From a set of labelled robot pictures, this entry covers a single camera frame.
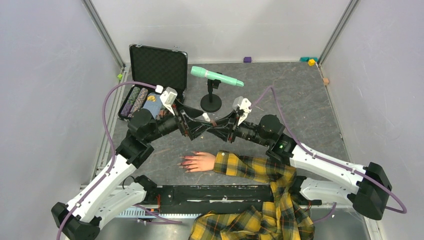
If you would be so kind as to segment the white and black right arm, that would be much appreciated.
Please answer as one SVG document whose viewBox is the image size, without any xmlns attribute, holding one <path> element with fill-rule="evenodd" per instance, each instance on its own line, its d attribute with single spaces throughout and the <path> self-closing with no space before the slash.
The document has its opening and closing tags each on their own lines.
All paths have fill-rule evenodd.
<svg viewBox="0 0 424 240">
<path fill-rule="evenodd" d="M 236 112 L 218 120 L 208 132 L 232 143 L 241 138 L 267 147 L 266 155 L 274 162 L 313 172 L 323 178 L 318 181 L 301 177 L 289 189 L 289 199 L 295 204 L 306 200 L 349 204 L 359 214 L 381 220 L 392 185 L 377 163 L 367 166 L 346 162 L 325 155 L 284 134 L 285 126 L 276 115 L 263 116 L 259 124 L 243 121 Z"/>
</svg>

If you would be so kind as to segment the white nail polish cap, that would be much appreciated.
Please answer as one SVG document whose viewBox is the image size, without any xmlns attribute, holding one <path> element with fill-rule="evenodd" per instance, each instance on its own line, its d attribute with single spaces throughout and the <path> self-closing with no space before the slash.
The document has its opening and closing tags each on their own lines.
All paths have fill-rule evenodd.
<svg viewBox="0 0 424 240">
<path fill-rule="evenodd" d="M 208 115 L 206 112 L 204 112 L 204 113 L 202 114 L 202 117 L 203 117 L 203 119 L 204 119 L 206 122 L 210 122 L 210 121 L 211 121 L 211 119 L 210 119 L 209 115 Z"/>
</svg>

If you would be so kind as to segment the pink nail polish bottle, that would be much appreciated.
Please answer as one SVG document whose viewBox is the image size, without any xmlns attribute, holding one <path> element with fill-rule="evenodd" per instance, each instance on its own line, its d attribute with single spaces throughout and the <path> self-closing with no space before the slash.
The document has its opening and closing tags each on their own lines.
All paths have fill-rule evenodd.
<svg viewBox="0 0 424 240">
<path fill-rule="evenodd" d="M 214 120 L 210 120 L 209 122 L 212 124 L 212 126 L 214 128 L 218 126 L 217 123 Z"/>
</svg>

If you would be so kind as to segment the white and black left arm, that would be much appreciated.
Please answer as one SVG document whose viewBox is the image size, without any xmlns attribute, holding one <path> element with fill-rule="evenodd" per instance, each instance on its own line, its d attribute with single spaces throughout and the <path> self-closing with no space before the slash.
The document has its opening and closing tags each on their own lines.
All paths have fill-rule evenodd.
<svg viewBox="0 0 424 240">
<path fill-rule="evenodd" d="M 115 195 L 112 192 L 152 154 L 151 142 L 176 130 L 191 139 L 216 126 L 206 112 L 185 105 L 171 105 L 171 113 L 160 120 L 148 109 L 135 112 L 127 136 L 114 150 L 104 169 L 77 196 L 51 209 L 58 227 L 56 235 L 70 240 L 94 240 L 116 216 L 131 206 L 153 203 L 157 190 L 145 180 L 136 181 Z"/>
</svg>

